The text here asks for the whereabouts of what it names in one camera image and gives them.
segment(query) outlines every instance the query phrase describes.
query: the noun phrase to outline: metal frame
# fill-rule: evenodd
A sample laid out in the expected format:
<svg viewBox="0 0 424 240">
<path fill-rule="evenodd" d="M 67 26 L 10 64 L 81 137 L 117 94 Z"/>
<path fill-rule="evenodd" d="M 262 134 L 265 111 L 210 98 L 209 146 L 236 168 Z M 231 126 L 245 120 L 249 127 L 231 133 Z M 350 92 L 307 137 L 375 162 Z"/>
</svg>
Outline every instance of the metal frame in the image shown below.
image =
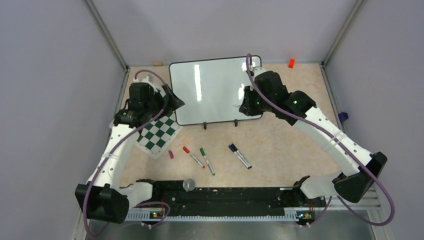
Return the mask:
<svg viewBox="0 0 424 240">
<path fill-rule="evenodd" d="M 111 51 L 113 52 L 114 56 L 116 57 L 117 61 L 119 62 L 122 69 L 124 69 L 124 76 L 122 79 L 122 85 L 119 92 L 119 99 L 117 101 L 117 104 L 115 106 L 115 112 L 117 112 L 122 104 L 124 92 L 126 89 L 126 85 L 129 78 L 130 73 L 130 66 L 128 66 L 119 51 L 119 48 L 117 47 L 115 41 L 113 40 L 108 28 L 106 27 L 105 23 L 103 22 L 96 6 L 93 3 L 93 0 L 83 0 L 86 4 L 88 9 L 90 10 L 90 13 L 94 17 L 100 31 L 102 32 L 106 42 L 108 43 Z M 325 87 L 328 92 L 328 96 L 330 98 L 331 106 L 335 114 L 335 118 L 337 121 L 337 125 L 340 129 L 343 130 L 346 134 L 348 134 L 348 129 L 344 124 L 342 124 L 339 120 L 338 113 L 341 112 L 341 108 L 337 99 L 337 96 L 335 92 L 333 91 L 333 85 L 332 81 L 329 77 L 327 66 L 331 62 L 335 52 L 337 51 L 340 43 L 343 41 L 346 34 L 349 32 L 350 27 L 352 26 L 353 21 L 358 16 L 358 13 L 363 8 L 364 4 L 367 2 L 367 0 L 357 0 L 352 11 L 348 15 L 346 21 L 344 22 L 342 28 L 340 29 L 337 37 L 335 38 L 333 44 L 331 45 L 328 53 L 326 54 L 324 60 L 319 64 L 322 77 L 324 79 Z M 364 198 L 357 204 L 352 205 L 354 210 L 366 210 L 368 214 L 368 218 L 370 221 L 373 222 L 382 222 L 386 219 L 385 214 L 381 208 L 380 201 L 378 199 L 376 190 L 374 188 L 370 188 L 368 192 L 365 194 Z M 287 209 L 287 211 L 290 210 L 298 210 L 301 211 L 301 208 L 296 209 Z M 345 207 L 341 204 L 341 202 L 334 198 L 331 202 L 330 207 L 328 208 L 329 211 L 340 211 L 345 210 Z M 376 240 L 392 240 L 394 239 L 393 233 L 389 226 L 384 227 L 376 227 L 372 226 L 372 231 L 374 233 L 374 237 Z M 83 240 L 86 237 L 86 231 L 84 229 L 84 223 L 83 223 L 83 213 L 81 212 L 80 208 L 78 208 L 77 218 L 75 221 L 75 225 L 73 228 L 72 235 L 70 237 L 71 240 Z"/>
</svg>

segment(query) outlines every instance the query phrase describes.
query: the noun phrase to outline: gray wall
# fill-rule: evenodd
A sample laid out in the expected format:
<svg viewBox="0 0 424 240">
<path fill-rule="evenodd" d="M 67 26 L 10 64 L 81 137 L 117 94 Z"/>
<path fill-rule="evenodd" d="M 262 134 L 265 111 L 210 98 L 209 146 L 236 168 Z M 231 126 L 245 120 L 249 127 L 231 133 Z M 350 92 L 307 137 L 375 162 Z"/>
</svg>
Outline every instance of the gray wall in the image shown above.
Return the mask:
<svg viewBox="0 0 424 240">
<path fill-rule="evenodd" d="M 321 61 L 356 0 L 94 0 L 129 65 Z"/>
<path fill-rule="evenodd" d="M 123 71 L 82 0 L 0 4 L 0 233 L 69 239 Z"/>
<path fill-rule="evenodd" d="M 350 135 L 388 157 L 397 239 L 424 235 L 423 13 L 422 0 L 369 0 L 329 66 Z"/>
</svg>

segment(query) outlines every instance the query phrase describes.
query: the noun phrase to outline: whiteboard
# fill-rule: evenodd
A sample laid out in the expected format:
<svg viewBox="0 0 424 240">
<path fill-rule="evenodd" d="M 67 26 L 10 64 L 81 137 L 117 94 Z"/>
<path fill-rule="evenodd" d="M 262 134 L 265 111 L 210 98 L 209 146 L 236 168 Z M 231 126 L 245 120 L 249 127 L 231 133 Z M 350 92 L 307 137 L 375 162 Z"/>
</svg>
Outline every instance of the whiteboard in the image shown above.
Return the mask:
<svg viewBox="0 0 424 240">
<path fill-rule="evenodd" d="M 259 56 L 253 66 L 262 66 Z M 175 62 L 169 65 L 172 91 L 185 102 L 178 108 L 179 125 L 258 119 L 239 112 L 244 88 L 251 82 L 246 74 L 246 57 Z"/>
</svg>

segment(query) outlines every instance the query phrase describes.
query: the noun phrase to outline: beige table surface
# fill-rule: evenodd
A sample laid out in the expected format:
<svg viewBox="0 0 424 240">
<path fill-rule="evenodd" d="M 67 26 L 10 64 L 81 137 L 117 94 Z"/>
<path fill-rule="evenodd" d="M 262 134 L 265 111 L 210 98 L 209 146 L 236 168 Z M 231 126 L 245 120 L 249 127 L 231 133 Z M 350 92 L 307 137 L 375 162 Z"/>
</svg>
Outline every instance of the beige table surface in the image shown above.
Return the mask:
<svg viewBox="0 0 424 240">
<path fill-rule="evenodd" d="M 322 109 L 334 124 L 335 115 L 317 63 L 296 64 L 293 69 L 286 64 L 264 64 L 266 70 L 279 73 L 289 92 L 304 91 Z M 168 66 L 132 67 L 126 86 L 124 101 L 134 74 L 140 69 L 149 69 L 171 86 Z M 141 80 L 146 74 L 141 73 Z M 252 169 L 247 170 L 230 151 L 234 143 L 249 160 Z M 199 160 L 204 162 L 199 151 L 203 147 L 213 169 L 201 168 L 187 153 L 186 146 Z M 339 166 L 306 134 L 266 112 L 258 120 L 207 125 L 184 126 L 168 146 L 174 159 L 165 151 L 153 159 L 137 146 L 132 148 L 121 178 L 121 186 L 138 179 L 185 180 L 191 178 L 197 187 L 285 187 L 305 175 L 320 176 L 340 170 Z"/>
</svg>

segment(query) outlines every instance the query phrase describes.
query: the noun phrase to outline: checkerboard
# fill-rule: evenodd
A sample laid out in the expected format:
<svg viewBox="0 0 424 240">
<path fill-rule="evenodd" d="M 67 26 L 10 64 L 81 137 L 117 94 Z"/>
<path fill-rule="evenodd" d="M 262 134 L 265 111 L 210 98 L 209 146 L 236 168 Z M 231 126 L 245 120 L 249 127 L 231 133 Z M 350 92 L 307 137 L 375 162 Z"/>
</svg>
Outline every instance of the checkerboard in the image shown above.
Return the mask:
<svg viewBox="0 0 424 240">
<path fill-rule="evenodd" d="M 154 159 L 161 156 L 183 127 L 178 125 L 174 113 L 147 125 L 137 139 L 137 145 Z"/>
</svg>

